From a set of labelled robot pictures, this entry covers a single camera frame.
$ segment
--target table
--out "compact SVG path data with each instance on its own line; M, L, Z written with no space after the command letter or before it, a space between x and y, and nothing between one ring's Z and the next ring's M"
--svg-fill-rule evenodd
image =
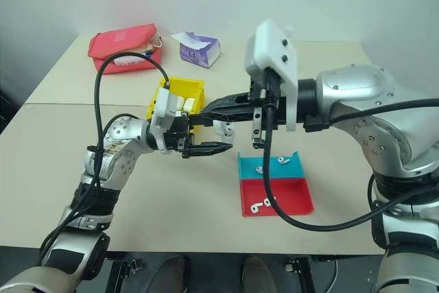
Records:
M78 36L0 135L0 245L37 247L69 204L83 168L86 146L96 141L93 112L95 68L86 57L90 36ZM206 101L248 90L245 41L223 41L209 70L179 59L178 44L165 39L163 66L170 76L203 79ZM299 76L369 63L359 43L297 42ZM144 117L161 79L157 70L105 75L102 119L117 113ZM236 123L233 149L211 157L178 153L143 155L115 207L107 234L110 250L304 253L382 253L370 223L334 233L302 231L278 217L243 218L237 153L261 156L251 144L251 123ZM202 128L198 142L219 137ZM368 211L370 168L347 134L274 133L273 156L300 152L315 211L298 216L311 224L335 224Z

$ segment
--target red pouch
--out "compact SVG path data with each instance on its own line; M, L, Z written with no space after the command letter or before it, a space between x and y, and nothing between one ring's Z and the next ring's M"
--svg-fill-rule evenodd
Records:
M154 24L147 24L97 34L90 40L88 56L93 59L96 70L99 70L107 57L127 49L142 47L154 37L156 31ZM156 49L150 58L161 63L161 48ZM152 68L155 66L148 61L140 61L131 65L110 63L105 68L104 74Z

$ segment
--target yellow plastic box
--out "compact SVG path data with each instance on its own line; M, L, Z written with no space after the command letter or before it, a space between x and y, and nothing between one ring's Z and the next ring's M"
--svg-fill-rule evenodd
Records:
M204 80L169 77L169 83L171 84L170 92L172 94L183 96L185 99L189 99L190 97L195 99L190 112L191 115L201 112L201 109L204 106ZM154 101L157 98L158 89L164 85L165 79L162 78L160 85L157 87L156 93L154 94L154 98L152 99L150 106L148 106L146 115L148 119L152 117Z

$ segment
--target person's foot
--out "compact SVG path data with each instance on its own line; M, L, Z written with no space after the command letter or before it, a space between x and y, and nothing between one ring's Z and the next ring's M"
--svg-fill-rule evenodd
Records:
M248 257L242 269L243 293L277 293L272 274L258 257Z
M162 263L151 279L147 293L188 293L189 262L184 257L173 257Z

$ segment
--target purple tissue box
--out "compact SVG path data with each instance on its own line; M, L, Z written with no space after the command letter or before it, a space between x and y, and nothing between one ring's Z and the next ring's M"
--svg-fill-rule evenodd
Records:
M180 57L184 61L210 68L220 56L218 39L196 36L193 32L183 32L173 37L180 41Z

